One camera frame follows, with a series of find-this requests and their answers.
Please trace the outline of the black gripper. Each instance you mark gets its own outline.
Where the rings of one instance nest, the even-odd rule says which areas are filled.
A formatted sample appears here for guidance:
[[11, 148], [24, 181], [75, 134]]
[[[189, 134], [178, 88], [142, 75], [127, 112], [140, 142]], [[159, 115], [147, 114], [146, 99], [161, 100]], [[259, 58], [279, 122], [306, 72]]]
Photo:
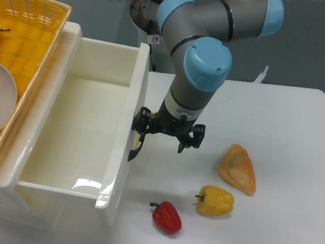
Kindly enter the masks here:
[[[131, 128], [137, 135], [162, 133], [176, 137], [180, 142], [178, 153], [182, 153], [184, 149], [190, 147], [198, 149], [204, 139], [206, 126], [194, 123], [195, 120], [175, 118], [165, 103], [162, 103], [157, 115], [153, 115], [150, 109], [143, 106], [133, 118]], [[136, 143], [136, 146], [140, 149], [143, 144]]]

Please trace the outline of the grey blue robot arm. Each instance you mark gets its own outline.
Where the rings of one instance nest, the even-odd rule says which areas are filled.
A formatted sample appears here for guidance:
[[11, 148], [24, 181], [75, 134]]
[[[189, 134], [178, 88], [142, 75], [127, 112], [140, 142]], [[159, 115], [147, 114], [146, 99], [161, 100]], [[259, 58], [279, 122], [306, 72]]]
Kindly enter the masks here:
[[198, 148], [205, 126], [201, 112], [232, 69], [232, 40], [276, 33], [284, 20], [282, 0], [218, 0], [199, 5], [195, 0], [145, 0], [147, 32], [164, 39], [175, 78], [158, 112], [142, 108], [132, 128], [144, 141], [162, 133], [178, 139], [179, 150]]

